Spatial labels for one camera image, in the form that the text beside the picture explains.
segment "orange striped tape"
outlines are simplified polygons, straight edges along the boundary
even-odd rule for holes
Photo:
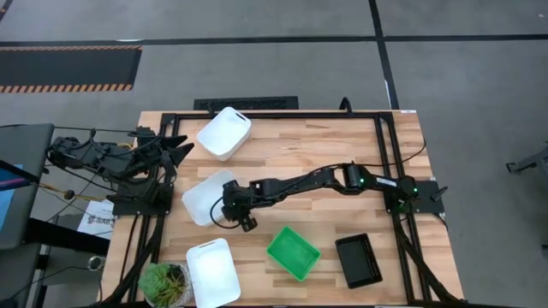
[[[143,46],[51,46],[51,47],[0,47],[0,51],[66,51],[66,50],[143,50]]]
[[[0,86],[0,93],[52,93],[52,92],[101,92],[129,91],[130,84],[107,85],[55,85],[55,86]]]

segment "green plastic tray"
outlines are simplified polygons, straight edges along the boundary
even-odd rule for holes
[[[290,227],[283,227],[280,234],[268,245],[266,252],[298,281],[307,278],[322,255]]]

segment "succulent plant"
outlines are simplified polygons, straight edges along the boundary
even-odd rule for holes
[[[172,264],[150,264],[139,279],[139,288],[155,307],[169,307],[186,288],[181,268]]]

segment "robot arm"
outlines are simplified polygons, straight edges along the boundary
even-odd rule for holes
[[[116,203],[138,202],[155,206],[162,198],[170,201],[169,183],[158,182],[158,168],[166,176],[176,175],[178,166],[194,144],[179,146],[187,136],[157,136],[149,127],[137,127],[129,135],[137,138],[137,147],[127,149],[115,143],[96,142],[95,131],[81,143],[74,137],[57,137],[48,148],[48,160],[65,169],[85,169],[119,185],[116,194],[107,198]],[[135,177],[144,174],[146,178]]]
[[[342,170],[344,183],[335,177],[337,169]],[[366,190],[386,192],[397,206],[418,196],[413,177],[404,176],[396,180],[372,175],[355,163],[340,163],[287,180],[251,181],[249,187],[240,187],[237,181],[230,181],[223,185],[223,215],[230,222],[238,221],[248,232],[257,227],[257,221],[249,216],[252,209],[273,206],[290,195],[319,188],[331,188],[344,195],[357,195]]]

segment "black box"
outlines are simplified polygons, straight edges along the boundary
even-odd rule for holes
[[[383,280],[367,234],[336,240],[335,246],[348,288],[363,287]]]

